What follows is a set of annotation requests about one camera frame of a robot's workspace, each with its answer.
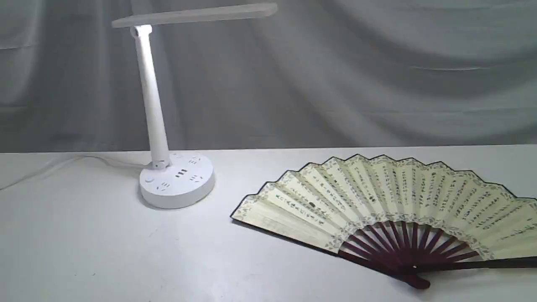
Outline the folding paper fan maroon ribs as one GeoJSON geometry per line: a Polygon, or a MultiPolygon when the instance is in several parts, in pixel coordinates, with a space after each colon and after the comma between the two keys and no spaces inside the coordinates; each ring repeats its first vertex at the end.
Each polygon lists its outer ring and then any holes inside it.
{"type": "Polygon", "coordinates": [[[536,199],[444,162],[330,157],[246,195],[232,220],[425,290],[422,273],[536,268],[536,199]]]}

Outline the white desk lamp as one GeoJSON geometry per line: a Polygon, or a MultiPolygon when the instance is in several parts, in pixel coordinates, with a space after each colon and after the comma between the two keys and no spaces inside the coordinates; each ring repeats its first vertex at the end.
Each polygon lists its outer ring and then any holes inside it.
{"type": "Polygon", "coordinates": [[[140,173],[139,187],[150,206],[186,208],[204,199],[215,185],[214,167],[208,157],[193,151],[169,150],[150,44],[153,26],[265,18],[277,9],[276,3],[255,3],[132,15],[112,21],[113,28],[128,28],[136,43],[151,155],[150,163],[140,173]]]}

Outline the grey backdrop curtain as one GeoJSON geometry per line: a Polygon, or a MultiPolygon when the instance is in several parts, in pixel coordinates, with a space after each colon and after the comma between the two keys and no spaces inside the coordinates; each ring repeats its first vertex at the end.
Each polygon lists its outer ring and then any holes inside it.
{"type": "MultiPolygon", "coordinates": [[[[112,21],[241,0],[2,0],[1,151],[147,151],[112,21]]],[[[172,150],[536,143],[535,0],[279,0],[153,27],[172,150]]]]}

